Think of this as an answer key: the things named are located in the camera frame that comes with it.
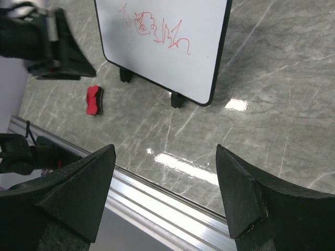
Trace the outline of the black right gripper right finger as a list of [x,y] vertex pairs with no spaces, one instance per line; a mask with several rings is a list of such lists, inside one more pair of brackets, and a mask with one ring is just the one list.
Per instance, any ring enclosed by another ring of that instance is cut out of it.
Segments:
[[216,170],[237,250],[334,250],[334,195],[259,169],[222,145]]

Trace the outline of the small black-framed whiteboard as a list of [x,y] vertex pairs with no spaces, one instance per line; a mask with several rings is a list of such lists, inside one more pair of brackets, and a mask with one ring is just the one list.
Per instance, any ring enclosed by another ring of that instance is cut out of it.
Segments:
[[105,59],[191,102],[211,104],[231,1],[95,1]]

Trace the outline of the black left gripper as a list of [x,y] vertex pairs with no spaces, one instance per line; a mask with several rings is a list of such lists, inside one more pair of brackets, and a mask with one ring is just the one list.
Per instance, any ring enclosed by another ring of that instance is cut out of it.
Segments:
[[28,1],[1,8],[1,56],[23,60],[32,76],[96,77],[62,8],[48,11]]

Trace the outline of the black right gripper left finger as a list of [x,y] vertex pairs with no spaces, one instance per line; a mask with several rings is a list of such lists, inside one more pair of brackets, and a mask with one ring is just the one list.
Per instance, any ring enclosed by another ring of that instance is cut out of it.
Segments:
[[115,147],[1,192],[1,250],[89,250],[115,168]]

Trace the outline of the right whiteboard stand foot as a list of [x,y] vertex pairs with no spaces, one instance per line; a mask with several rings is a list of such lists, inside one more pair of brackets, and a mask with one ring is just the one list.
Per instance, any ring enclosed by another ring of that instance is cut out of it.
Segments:
[[173,108],[182,108],[184,103],[187,101],[187,97],[177,92],[171,92],[171,106]]

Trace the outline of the red and black eraser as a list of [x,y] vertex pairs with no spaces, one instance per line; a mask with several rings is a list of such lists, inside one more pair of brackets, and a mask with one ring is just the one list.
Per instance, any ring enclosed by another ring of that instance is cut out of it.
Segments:
[[98,85],[89,86],[86,92],[86,114],[97,116],[103,114],[104,89]]

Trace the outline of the aluminium front rail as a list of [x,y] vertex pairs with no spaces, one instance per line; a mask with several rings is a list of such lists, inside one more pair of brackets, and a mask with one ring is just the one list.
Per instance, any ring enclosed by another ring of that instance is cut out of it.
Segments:
[[[13,116],[7,133],[25,135],[26,120]],[[64,168],[88,155],[64,139],[30,123],[39,145],[55,145]],[[103,250],[235,250],[226,222],[185,198],[115,165],[97,238]]]

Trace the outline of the left whiteboard stand foot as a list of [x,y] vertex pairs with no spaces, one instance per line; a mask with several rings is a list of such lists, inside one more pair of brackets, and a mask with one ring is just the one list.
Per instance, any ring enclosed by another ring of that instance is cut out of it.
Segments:
[[120,75],[120,80],[123,83],[130,83],[133,77],[133,72],[129,69],[126,69],[124,67],[119,68],[119,75]]

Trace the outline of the whiteboard stand foot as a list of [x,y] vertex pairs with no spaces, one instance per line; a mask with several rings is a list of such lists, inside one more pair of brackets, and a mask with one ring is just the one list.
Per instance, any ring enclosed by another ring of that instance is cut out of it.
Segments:
[[133,77],[133,72],[129,69],[126,69],[124,67],[119,68],[119,75],[120,75],[120,80],[123,83],[130,83]]
[[171,92],[171,106],[173,108],[182,108],[184,103],[187,101],[187,97],[177,92]]

